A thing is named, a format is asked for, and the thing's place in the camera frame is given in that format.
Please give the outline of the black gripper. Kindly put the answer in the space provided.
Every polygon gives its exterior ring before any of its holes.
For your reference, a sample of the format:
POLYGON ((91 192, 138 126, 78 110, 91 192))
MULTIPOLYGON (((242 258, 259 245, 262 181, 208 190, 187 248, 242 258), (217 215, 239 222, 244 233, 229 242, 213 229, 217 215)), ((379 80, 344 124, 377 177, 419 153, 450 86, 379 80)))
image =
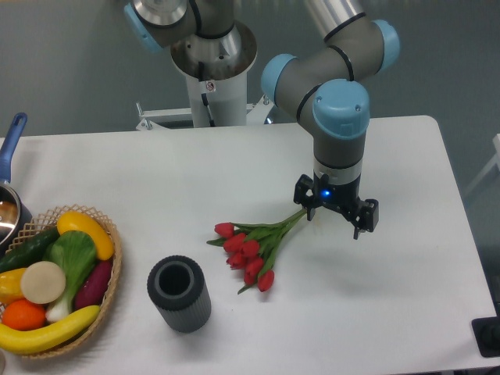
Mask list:
POLYGON ((295 183, 294 203, 306 211, 311 221, 316 208, 324 207, 341 214, 354 227, 353 239, 357 240, 364 232, 373 233, 379 221, 379 202, 376 199, 359 198, 361 176, 348 184, 331 184, 326 177, 314 178, 302 174, 295 183))

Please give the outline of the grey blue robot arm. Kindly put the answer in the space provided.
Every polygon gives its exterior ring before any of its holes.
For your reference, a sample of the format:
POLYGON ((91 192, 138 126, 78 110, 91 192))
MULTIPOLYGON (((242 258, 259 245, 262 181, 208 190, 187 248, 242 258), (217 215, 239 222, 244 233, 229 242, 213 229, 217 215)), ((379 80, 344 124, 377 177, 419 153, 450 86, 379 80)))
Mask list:
MULTIPOLYGON (((308 216, 324 207, 356 233, 371 232, 378 203, 359 197, 370 98, 361 80, 391 66, 400 41, 383 20, 369 19, 357 1, 309 1, 323 38, 307 59, 290 54, 265 66, 262 92, 313 139, 313 176, 301 176, 294 200, 308 216)), ((125 16, 152 51, 170 50, 184 75, 195 127, 248 122, 247 73, 257 56, 254 34, 234 15, 232 1, 130 1, 125 16)))

